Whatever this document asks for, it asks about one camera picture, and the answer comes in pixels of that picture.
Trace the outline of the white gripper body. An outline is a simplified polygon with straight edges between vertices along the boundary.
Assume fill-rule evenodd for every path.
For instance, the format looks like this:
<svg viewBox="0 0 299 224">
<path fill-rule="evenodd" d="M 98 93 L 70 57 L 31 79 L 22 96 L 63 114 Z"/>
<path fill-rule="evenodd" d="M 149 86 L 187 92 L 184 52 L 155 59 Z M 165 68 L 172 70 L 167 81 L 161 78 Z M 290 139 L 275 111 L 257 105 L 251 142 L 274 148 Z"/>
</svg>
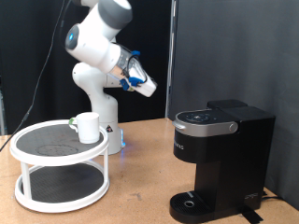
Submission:
<svg viewBox="0 0 299 224">
<path fill-rule="evenodd" d="M 137 91 L 146 97 L 151 97 L 156 91 L 156 83 L 146 73 L 140 61 L 135 56 L 129 58 L 122 72 L 126 81 L 123 87 L 127 91 Z"/>
</svg>

